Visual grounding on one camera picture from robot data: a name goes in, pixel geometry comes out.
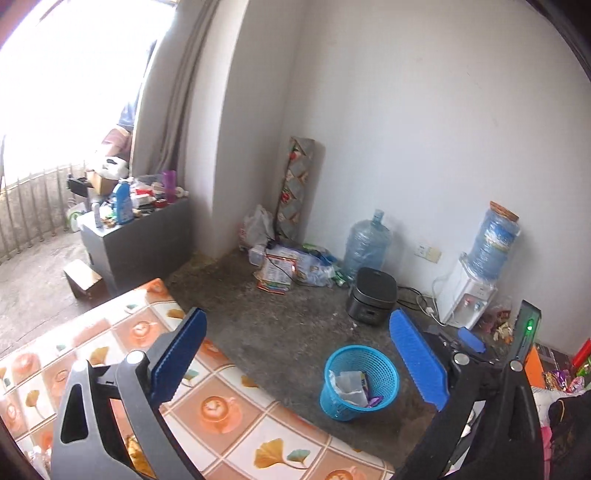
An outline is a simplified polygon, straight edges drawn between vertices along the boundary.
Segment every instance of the purple bottle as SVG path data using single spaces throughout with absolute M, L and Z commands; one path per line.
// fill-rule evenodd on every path
M 164 176 L 164 191 L 166 201 L 174 203 L 177 200 L 177 173 L 174 170 L 163 171 Z

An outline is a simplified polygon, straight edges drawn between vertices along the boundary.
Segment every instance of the dark floor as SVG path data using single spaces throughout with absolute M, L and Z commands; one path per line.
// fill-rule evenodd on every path
M 79 234 L 63 233 L 0 265 L 0 356 L 70 320 L 79 304 L 63 276 L 70 261 L 86 261 Z M 246 255 L 204 267 L 195 258 L 168 279 L 184 309 L 207 312 L 208 335 L 258 384 L 322 429 L 399 467 L 434 415 L 393 347 L 386 326 L 355 325 L 341 289 L 294 287 L 284 296 L 256 288 Z M 378 348 L 399 370 L 392 406 L 349 423 L 329 419 L 318 404 L 326 359 L 353 343 Z
M 167 285 L 183 309 L 207 313 L 207 335 L 259 385 L 296 413 L 354 448 L 399 467 L 435 413 L 415 388 L 386 325 L 354 324 L 347 291 L 295 286 L 286 295 L 256 288 L 254 267 L 239 252 L 216 264 L 185 265 Z M 341 423 L 318 400 L 326 359 L 345 345 L 382 351 L 398 368 L 400 393 L 391 407 Z

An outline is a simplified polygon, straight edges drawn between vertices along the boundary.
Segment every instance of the blue gripper pad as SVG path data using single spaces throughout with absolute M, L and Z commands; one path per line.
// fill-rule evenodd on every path
M 180 332 L 175 330 L 165 333 L 165 335 L 174 335 L 175 337 L 152 370 L 150 404 L 153 407 L 172 400 L 179 383 L 181 383 L 205 338 L 207 332 L 205 312 L 195 309 L 190 314 L 191 317 Z
M 457 331 L 457 337 L 476 353 L 486 352 L 484 343 L 466 327 L 462 327 Z
M 447 372 L 414 323 L 402 310 L 390 315 L 390 337 L 423 400 L 442 411 L 449 398 Z

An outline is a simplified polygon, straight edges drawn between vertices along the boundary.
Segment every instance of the cardboard box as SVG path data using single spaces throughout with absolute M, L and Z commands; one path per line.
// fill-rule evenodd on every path
M 107 284 L 103 277 L 92 270 L 82 260 L 74 260 L 64 267 L 66 280 L 72 293 L 79 300 L 88 301 L 93 307 L 110 299 Z
M 118 180 L 109 180 L 101 177 L 94 170 L 87 171 L 86 178 L 92 184 L 92 187 L 96 190 L 96 192 L 102 197 L 110 195 L 113 192 L 115 186 L 119 183 Z

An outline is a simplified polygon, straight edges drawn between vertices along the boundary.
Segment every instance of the metal railing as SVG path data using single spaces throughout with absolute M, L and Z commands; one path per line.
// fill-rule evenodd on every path
M 0 263 L 60 229 L 69 230 L 67 177 L 82 176 L 85 170 L 84 165 L 55 167 L 7 185 L 3 153 L 0 142 Z

